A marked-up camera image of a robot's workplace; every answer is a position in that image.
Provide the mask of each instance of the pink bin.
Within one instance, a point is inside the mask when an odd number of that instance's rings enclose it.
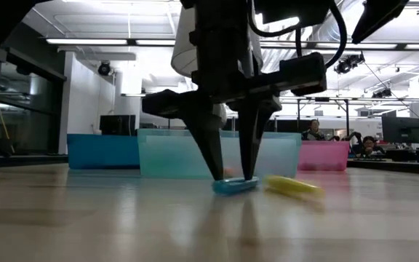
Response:
[[[344,171],[349,142],[302,141],[298,170]]]

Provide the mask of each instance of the wooden floor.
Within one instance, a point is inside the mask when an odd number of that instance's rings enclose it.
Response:
[[[0,261],[419,261],[419,175],[300,174],[313,203],[133,172],[0,169]]]

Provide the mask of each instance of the yellow plastic object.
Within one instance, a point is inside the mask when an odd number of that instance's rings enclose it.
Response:
[[[315,197],[324,196],[322,188],[279,175],[269,175],[263,182],[266,185],[266,189],[289,197],[300,194],[310,194]]]

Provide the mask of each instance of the teal bin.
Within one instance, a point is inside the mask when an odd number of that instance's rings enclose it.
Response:
[[[224,168],[242,175],[239,134],[221,131]],[[265,132],[255,175],[295,177],[301,147],[300,134]],[[144,178],[212,179],[200,150],[188,130],[138,130],[140,174]]]

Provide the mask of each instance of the translucent bin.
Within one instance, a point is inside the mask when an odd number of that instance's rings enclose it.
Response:
[[[239,134],[221,131],[224,168],[233,176],[242,175]],[[265,132],[255,175],[295,177],[300,134]],[[140,174],[144,178],[212,179],[200,150],[187,130],[138,130]]]
[[[303,141],[299,170],[344,171],[347,168],[349,142]]]

